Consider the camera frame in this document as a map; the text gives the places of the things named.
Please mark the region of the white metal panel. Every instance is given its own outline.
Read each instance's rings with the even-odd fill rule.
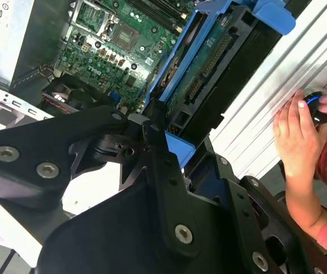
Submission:
[[[327,0],[313,0],[224,114],[210,138],[238,177],[266,174],[279,158],[274,114],[298,88],[327,87]]]

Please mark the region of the electronic component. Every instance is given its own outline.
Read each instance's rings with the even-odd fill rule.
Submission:
[[[120,22],[111,41],[129,53],[137,43],[138,38],[139,32]]]
[[[135,80],[137,80],[135,77],[129,76],[127,82],[125,82],[125,85],[133,87]]]
[[[90,48],[91,48],[91,45],[86,43],[86,44],[82,45],[81,50],[86,53],[90,50]]]
[[[104,6],[85,0],[78,3],[81,7],[76,7],[56,69],[101,93],[118,93],[122,99],[117,108],[135,112],[171,52],[171,41],[178,37],[127,1],[106,0]],[[105,18],[109,20],[102,31],[98,26],[103,26]]]
[[[105,40],[107,27],[116,22],[115,15],[109,9],[87,0],[78,0],[72,17],[72,24]]]

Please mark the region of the black mounting arm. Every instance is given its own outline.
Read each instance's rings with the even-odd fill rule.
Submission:
[[[238,180],[208,138],[185,168],[188,192],[150,117],[103,106],[0,131],[0,198],[24,207],[56,207],[72,178],[122,164],[123,191],[58,227],[38,274],[327,273],[261,183]]]

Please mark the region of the metal screw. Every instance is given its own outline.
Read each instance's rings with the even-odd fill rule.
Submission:
[[[116,120],[121,120],[122,119],[122,117],[119,114],[117,114],[117,113],[113,113],[112,116],[114,118],[116,118]]]
[[[221,163],[222,164],[228,164],[227,160],[223,157],[220,157]]]
[[[190,244],[193,241],[192,232],[183,224],[178,224],[175,227],[175,236],[183,244]]]
[[[37,166],[37,173],[44,179],[53,179],[58,176],[59,168],[53,163],[45,162]]]
[[[255,179],[251,179],[251,184],[255,187],[258,187],[259,186],[259,183],[255,180]]]
[[[255,265],[263,272],[266,272],[269,270],[268,262],[265,260],[265,258],[259,253],[259,252],[253,252],[253,261]]]
[[[0,161],[2,162],[13,162],[16,161],[20,156],[20,152],[14,148],[9,146],[1,146],[0,147]]]
[[[315,274],[324,274],[323,271],[321,269],[319,269],[318,267],[314,268],[314,272],[315,272]]]
[[[152,128],[153,130],[159,131],[158,126],[156,126],[155,124],[152,124],[152,125],[151,125],[151,128]]]

